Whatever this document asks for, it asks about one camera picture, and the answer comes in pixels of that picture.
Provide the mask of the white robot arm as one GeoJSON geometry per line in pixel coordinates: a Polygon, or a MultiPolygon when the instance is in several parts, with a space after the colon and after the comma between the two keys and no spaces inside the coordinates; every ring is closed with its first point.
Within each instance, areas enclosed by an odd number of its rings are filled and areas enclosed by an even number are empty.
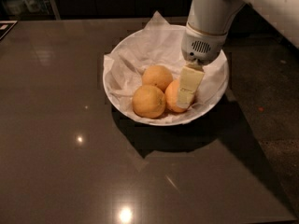
{"type": "Polygon", "coordinates": [[[192,0],[181,42],[187,65],[180,73],[177,106],[190,106],[203,77],[200,69],[217,59],[236,14],[245,5],[299,48],[299,0],[192,0]]]}

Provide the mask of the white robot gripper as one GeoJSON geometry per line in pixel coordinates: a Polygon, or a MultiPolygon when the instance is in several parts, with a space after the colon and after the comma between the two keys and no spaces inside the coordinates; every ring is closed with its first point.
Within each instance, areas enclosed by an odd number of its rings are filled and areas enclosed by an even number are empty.
{"type": "Polygon", "coordinates": [[[193,29],[188,23],[181,42],[186,63],[180,72],[177,106],[187,109],[205,75],[202,65],[214,62],[221,53],[226,35],[210,35],[193,29]]]}

